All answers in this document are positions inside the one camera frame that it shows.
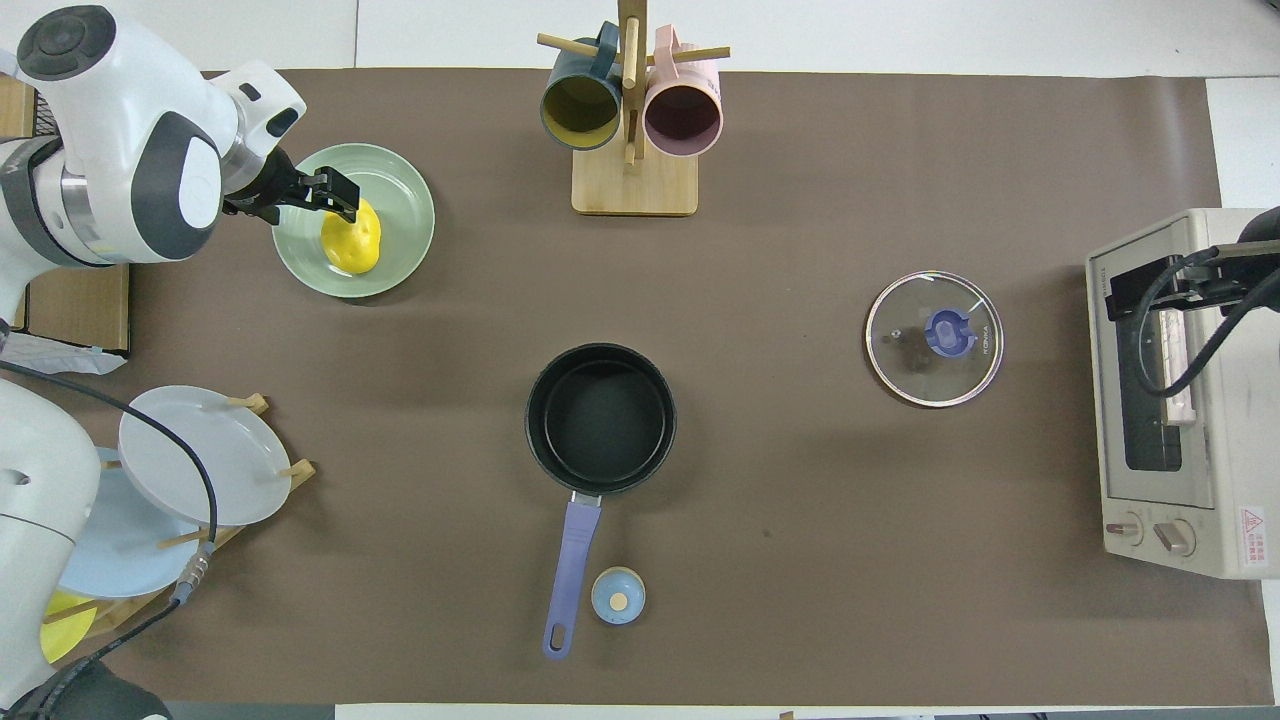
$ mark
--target oven window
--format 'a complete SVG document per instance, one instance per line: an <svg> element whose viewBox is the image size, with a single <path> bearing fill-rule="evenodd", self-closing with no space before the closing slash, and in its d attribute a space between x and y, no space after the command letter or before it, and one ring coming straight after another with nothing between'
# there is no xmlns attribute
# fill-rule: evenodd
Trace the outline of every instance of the oven window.
<svg viewBox="0 0 1280 720"><path fill-rule="evenodd" d="M1172 473L1183 466L1181 436L1176 427L1160 419L1161 398L1147 395L1137 382L1138 356L1133 351L1133 334L1138 332L1138 314L1116 320L1116 346L1120 357L1120 410L1124 415L1124 459L1132 470ZM1147 369L1160 368L1158 324L1147 322L1142 338Z"/></svg>

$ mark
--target warning label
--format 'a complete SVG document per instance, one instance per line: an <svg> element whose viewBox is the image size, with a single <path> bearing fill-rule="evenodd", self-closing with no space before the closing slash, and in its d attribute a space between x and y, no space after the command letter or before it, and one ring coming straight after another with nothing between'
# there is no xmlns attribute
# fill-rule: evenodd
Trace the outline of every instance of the warning label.
<svg viewBox="0 0 1280 720"><path fill-rule="evenodd" d="M1267 525L1262 507L1240 507L1240 539L1244 542L1245 566L1266 568Z"/></svg>

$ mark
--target pink mug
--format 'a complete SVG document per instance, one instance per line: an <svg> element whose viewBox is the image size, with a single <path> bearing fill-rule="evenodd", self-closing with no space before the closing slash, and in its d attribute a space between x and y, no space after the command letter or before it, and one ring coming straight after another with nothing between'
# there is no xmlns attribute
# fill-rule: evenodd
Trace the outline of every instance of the pink mug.
<svg viewBox="0 0 1280 720"><path fill-rule="evenodd" d="M667 155L701 155L716 145L724 124L716 60L676 63L675 53L698 47L681 44L672 26L662 26L657 36L641 111L645 137Z"/></svg>

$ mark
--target wooden mug stand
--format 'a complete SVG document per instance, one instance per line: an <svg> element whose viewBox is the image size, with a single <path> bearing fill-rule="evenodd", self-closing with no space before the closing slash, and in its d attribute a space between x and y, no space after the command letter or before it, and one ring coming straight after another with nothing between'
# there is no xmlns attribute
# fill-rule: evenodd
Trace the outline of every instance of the wooden mug stand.
<svg viewBox="0 0 1280 720"><path fill-rule="evenodd" d="M622 118L617 135L595 150L573 151L573 210L584 215L685 217L698 210L698 158L676 158L650 151L640 128L644 109L648 0L618 0L622 47ZM538 44L595 56L595 47L539 33ZM728 47L676 53L677 63L728 58Z"/></svg>

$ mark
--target black cable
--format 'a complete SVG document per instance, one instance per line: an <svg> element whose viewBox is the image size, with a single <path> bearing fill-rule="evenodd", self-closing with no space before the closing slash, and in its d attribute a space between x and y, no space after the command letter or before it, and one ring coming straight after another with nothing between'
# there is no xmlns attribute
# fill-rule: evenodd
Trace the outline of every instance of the black cable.
<svg viewBox="0 0 1280 720"><path fill-rule="evenodd" d="M124 643L132 641L133 638L138 637L143 630L146 630L151 625L155 625L160 620L164 620L165 616L168 616L170 612L173 612L174 610L177 610L179 605L182 605L182 603L178 602L177 600L170 600L169 605L164 606L164 610L160 610L155 615L152 615L152 616L147 618L146 620L138 623L136 626L133 626L132 629L129 629L129 632L127 632L123 635L115 638L110 643L108 643L108 644L97 648L92 653L86 655L84 657L77 660L76 665L73 665L72 669L67 671L67 675L64 675L63 679L56 685L54 685L54 689L50 691L50 693L45 697L45 700L42 700L40 702L40 708L38 708L37 717L41 717L41 716L52 717L50 714L54 711L54 707L58 706L59 698L61 698L63 693L67 692L67 688L69 688L72 685L72 683L76 682L76 678L78 678L79 674L83 673L86 667L88 667L93 662L97 662L97 661L102 660L104 657L106 657L106 655L109 652L111 652L113 650L115 650L115 648L120 647L122 644L124 644Z"/></svg>
<svg viewBox="0 0 1280 720"><path fill-rule="evenodd" d="M143 424L146 424L146 425L148 425L151 428L155 428L160 434L163 434L166 438L169 438L174 445L177 445L179 448L182 448L183 452L187 454L187 457L191 459L192 465L196 466L196 471L200 473L200 480L202 483L205 483L205 495L209 496L209 537L207 537L207 539L209 539L210 543L212 543L218 538L218 498L216 498L216 496L214 493L214 483L212 483L212 480L209 479L209 470L205 469L205 464L200 461L200 456L196 455L196 451L192 450L191 446L187 445L187 442L184 439L182 439L180 437L178 437L177 434L174 434L173 430L170 430L169 428L161 425L160 423L157 423L155 419L152 419L146 413L142 413L141 410L138 410L136 407L131 407L129 405L127 405L124 402L120 402L119 400L116 400L116 398L114 398L114 397L111 397L109 395L101 393L101 392L99 392L99 391L96 391L96 389L93 389L93 388L91 388L88 386L82 386L82 384L79 384L77 382L68 380L65 378L59 378L59 377L55 377L55 375L50 375L47 373L41 373L40 370L32 370L31 368L24 368L22 365L15 365L15 364L9 363L6 360L0 360L0 370L9 370L10 373L17 373L19 375L26 375L28 378L36 378L38 380L45 380L46 383L52 383L55 386L64 387L67 389L72 389L72 391L76 391L76 392L82 393L82 395L87 395L88 397L92 397L93 400L97 400L100 402L105 402L106 405L110 405L111 407L115 407L116 410L124 413L125 415L129 415L132 418L138 419Z"/></svg>
<svg viewBox="0 0 1280 720"><path fill-rule="evenodd" d="M1231 307L1231 311L1228 313L1222 323L1216 331L1213 331L1213 334L1210 336L1208 341L1187 366L1187 370L1176 380L1170 383L1169 387L1162 388L1157 386L1155 380L1151 379L1151 374L1147 372L1147 361L1142 352L1142 338L1147 331L1147 315L1151 313L1151 305L1155 302L1160 288L1165 287L1165 284L1171 281L1174 275L1217 255L1216 247L1211 247L1208 250L1212 250L1213 252L1211 254L1206 250L1192 252L1185 258L1179 258L1174 264L1165 268L1160 277L1156 278L1156 282L1147 288L1147 292L1142 296L1142 301L1138 304L1138 313L1142 319L1138 322L1138 331L1134 333L1133 345L1138 357L1138 386L1142 387L1143 392L1148 395L1155 395L1156 397L1172 397L1187 389L1187 386L1192 384L1192 380L1194 380L1196 377L1204 370L1204 366L1208 365L1213 354L1217 352L1224 342L1226 342L1226 337L1233 329L1235 329L1235 325L1240 324L1244 315L1251 310L1265 305L1272 295L1280 291L1280 269L1277 269L1263 278L1263 281L1254 286L1253 290L1251 290L1244 299L1240 300L1240 302Z"/></svg>

